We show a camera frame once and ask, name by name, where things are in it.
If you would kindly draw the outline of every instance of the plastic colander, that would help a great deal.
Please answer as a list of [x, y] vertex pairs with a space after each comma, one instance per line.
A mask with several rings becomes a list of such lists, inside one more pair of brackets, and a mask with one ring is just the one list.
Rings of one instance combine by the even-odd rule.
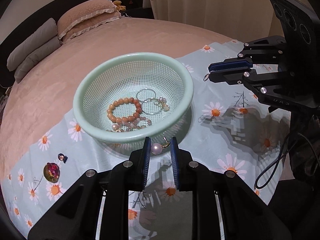
[[[152, 102], [144, 103], [142, 113], [152, 121], [151, 126], [128, 132], [111, 132], [113, 123], [108, 119], [107, 109], [120, 98], [139, 99], [164, 97], [170, 110], [165, 112]], [[181, 122], [193, 97], [193, 81], [189, 71], [177, 60], [157, 53], [134, 53], [108, 60], [92, 70], [80, 83], [73, 100], [73, 111], [80, 127], [93, 138], [106, 142], [127, 144], [170, 139], [179, 130]], [[123, 104], [113, 110], [116, 117], [132, 115], [133, 104]], [[146, 125], [140, 121], [139, 126]]]

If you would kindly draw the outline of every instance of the teddy bear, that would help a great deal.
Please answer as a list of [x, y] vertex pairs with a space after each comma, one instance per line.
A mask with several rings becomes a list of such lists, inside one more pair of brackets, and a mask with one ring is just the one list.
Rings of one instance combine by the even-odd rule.
[[125, 11], [126, 10], [125, 6], [121, 5], [121, 1], [119, 1], [119, 0], [113, 1], [113, 4], [117, 6], [116, 9], [118, 11]]

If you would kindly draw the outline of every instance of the gray pillow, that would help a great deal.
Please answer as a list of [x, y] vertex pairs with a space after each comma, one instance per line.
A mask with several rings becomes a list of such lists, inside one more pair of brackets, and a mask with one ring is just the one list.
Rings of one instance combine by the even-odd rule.
[[49, 56], [52, 52], [60, 48], [60, 41], [57, 36], [43, 44], [41, 47], [31, 52], [26, 59], [17, 67], [14, 73], [14, 78], [17, 83], [28, 74], [28, 72], [37, 65], [45, 57]]
[[45, 44], [57, 34], [56, 22], [53, 18], [50, 18], [11, 52], [7, 60], [7, 68], [9, 71], [15, 70], [31, 52]]

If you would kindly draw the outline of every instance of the orange beaded bracelet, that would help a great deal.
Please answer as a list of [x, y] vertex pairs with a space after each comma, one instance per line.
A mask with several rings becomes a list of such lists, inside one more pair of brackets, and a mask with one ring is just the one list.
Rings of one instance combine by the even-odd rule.
[[[128, 117], [115, 117], [113, 115], [113, 110], [123, 104], [134, 104], [136, 106], [136, 111], [133, 113], [133, 115], [129, 115]], [[108, 118], [110, 119], [111, 122], [113, 123], [122, 123], [122, 122], [133, 122], [135, 119], [137, 119], [140, 114], [142, 113], [141, 109], [141, 104], [139, 100], [134, 99], [134, 98], [120, 98], [118, 101], [114, 101], [108, 108], [107, 110], [108, 113]]]

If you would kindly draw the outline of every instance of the beige curtain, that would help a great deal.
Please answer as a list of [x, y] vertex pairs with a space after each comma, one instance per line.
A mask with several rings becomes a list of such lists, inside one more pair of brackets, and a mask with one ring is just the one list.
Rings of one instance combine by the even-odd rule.
[[150, 4], [155, 19], [205, 28], [242, 42], [283, 35], [269, 0], [150, 0]]

